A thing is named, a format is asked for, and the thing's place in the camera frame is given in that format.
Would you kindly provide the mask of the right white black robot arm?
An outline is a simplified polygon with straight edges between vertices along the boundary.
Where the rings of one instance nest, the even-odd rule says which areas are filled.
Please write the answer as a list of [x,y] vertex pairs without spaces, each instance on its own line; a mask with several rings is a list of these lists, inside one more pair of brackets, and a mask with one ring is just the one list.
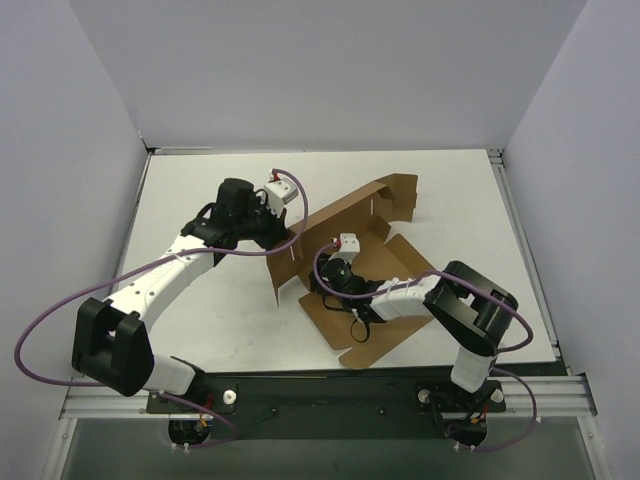
[[354,316],[365,328],[372,324],[432,316],[458,342],[450,379],[468,393],[485,383],[513,316],[501,306],[518,309],[516,298],[476,270],[451,261],[439,274],[405,281],[367,280],[352,271],[351,262],[334,253],[319,253],[312,264],[311,291],[335,298],[339,312]]

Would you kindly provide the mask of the brown cardboard box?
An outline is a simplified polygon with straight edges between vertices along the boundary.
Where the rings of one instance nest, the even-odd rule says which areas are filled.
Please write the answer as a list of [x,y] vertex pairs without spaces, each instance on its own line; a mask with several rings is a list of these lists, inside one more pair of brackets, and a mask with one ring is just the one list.
[[383,322],[361,297],[431,267],[402,235],[390,233],[392,222],[412,220],[417,184],[415,174],[394,173],[360,187],[293,225],[300,239],[266,260],[275,290],[292,278],[304,284],[298,303],[346,368],[372,366],[433,319]]

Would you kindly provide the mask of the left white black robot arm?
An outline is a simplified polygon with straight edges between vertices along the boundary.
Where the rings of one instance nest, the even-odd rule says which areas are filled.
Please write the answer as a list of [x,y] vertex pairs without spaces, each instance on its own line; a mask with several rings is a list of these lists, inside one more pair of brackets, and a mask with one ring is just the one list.
[[73,368],[131,396],[165,391],[183,411],[204,402],[195,366],[154,354],[149,332],[169,305],[199,276],[217,266],[241,241],[272,251],[287,240],[286,207],[300,193],[289,178],[273,174],[262,188],[227,178],[215,201],[181,229],[163,264],[141,274],[104,300],[85,300],[76,318]]

